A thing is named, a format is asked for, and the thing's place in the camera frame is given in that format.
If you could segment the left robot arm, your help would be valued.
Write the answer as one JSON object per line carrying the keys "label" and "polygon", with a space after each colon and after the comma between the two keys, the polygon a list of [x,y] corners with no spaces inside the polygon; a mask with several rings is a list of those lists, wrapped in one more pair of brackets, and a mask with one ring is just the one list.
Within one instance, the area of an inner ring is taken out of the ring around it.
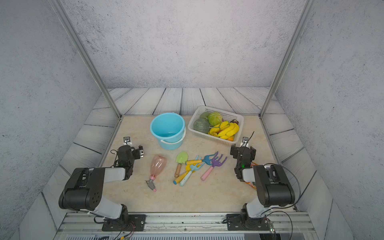
{"label": "left robot arm", "polygon": [[144,157],[144,148],[124,145],[118,148],[116,155],[111,167],[74,169],[59,197],[59,207],[87,212],[107,221],[128,223],[127,207],[104,197],[104,184],[128,180],[135,161]]}

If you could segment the yellow shovel blue-tipped handle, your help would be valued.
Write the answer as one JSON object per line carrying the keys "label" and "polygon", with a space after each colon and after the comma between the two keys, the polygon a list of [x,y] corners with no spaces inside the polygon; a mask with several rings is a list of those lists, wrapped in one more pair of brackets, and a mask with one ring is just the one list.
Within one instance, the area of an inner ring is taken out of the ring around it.
{"label": "yellow shovel blue-tipped handle", "polygon": [[178,183],[181,182],[181,180],[182,180],[182,179],[188,174],[188,172],[191,170],[191,166],[190,166],[190,165],[186,165],[185,170],[186,170],[186,171],[185,171],[182,175],[178,176],[178,177],[173,181],[174,185],[177,185]]}

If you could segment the purple rake pink handle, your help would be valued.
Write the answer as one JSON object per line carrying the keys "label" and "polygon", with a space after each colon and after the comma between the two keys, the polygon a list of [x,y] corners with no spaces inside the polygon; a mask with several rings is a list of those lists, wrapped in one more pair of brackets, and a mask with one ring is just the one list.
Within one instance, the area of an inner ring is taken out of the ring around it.
{"label": "purple rake pink handle", "polygon": [[211,167],[202,175],[201,177],[201,180],[202,181],[205,181],[208,176],[211,174],[211,172],[214,170],[215,167],[221,167],[227,160],[227,157],[224,158],[223,161],[221,161],[221,158],[223,157],[223,155],[221,155],[220,157],[214,157],[212,160],[211,160]]}

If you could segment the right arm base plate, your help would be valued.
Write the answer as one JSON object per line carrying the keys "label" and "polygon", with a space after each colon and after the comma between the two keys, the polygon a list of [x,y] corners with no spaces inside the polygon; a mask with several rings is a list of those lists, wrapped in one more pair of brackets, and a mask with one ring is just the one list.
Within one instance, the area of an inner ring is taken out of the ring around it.
{"label": "right arm base plate", "polygon": [[252,219],[241,214],[227,214],[222,224],[227,225],[228,231],[269,231],[268,221]]}

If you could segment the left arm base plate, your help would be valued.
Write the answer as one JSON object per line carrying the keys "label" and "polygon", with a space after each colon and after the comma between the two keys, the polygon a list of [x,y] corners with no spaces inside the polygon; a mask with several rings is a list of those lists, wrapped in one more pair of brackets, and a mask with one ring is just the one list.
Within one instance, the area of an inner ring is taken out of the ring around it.
{"label": "left arm base plate", "polygon": [[103,232],[143,232],[146,223],[146,215],[125,215],[116,220],[105,220],[102,226]]}

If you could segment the light blue rake pale handle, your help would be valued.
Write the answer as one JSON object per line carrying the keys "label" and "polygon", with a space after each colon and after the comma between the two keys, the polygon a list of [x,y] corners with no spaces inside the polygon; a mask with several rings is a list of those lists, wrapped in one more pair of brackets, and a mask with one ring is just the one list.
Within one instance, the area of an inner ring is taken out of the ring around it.
{"label": "light blue rake pale handle", "polygon": [[184,178],[179,182],[179,185],[183,187],[188,179],[191,177],[191,175],[202,168],[204,165],[203,160],[201,157],[198,157],[196,160],[187,161],[186,164],[186,171],[187,174],[184,176]]}

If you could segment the teal fork yellow handle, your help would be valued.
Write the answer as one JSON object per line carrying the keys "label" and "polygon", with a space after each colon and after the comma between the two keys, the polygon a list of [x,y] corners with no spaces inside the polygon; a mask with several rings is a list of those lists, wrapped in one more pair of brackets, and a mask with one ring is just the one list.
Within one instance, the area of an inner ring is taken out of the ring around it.
{"label": "teal fork yellow handle", "polygon": [[219,152],[216,152],[213,155],[206,155],[202,160],[193,160],[193,161],[187,161],[186,165],[195,165],[195,164],[202,164],[205,163],[209,166],[212,165],[212,160],[217,157]]}

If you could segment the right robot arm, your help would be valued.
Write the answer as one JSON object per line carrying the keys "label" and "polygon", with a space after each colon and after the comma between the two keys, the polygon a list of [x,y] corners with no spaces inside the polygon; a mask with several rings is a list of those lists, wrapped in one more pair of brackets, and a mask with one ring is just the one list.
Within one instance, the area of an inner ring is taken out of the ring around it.
{"label": "right robot arm", "polygon": [[231,146],[230,155],[237,160],[234,169],[241,182],[254,184],[257,198],[244,204],[240,216],[243,222],[264,218],[272,209],[292,207],[296,202],[295,191],[281,165],[252,165],[256,156],[253,147]]}

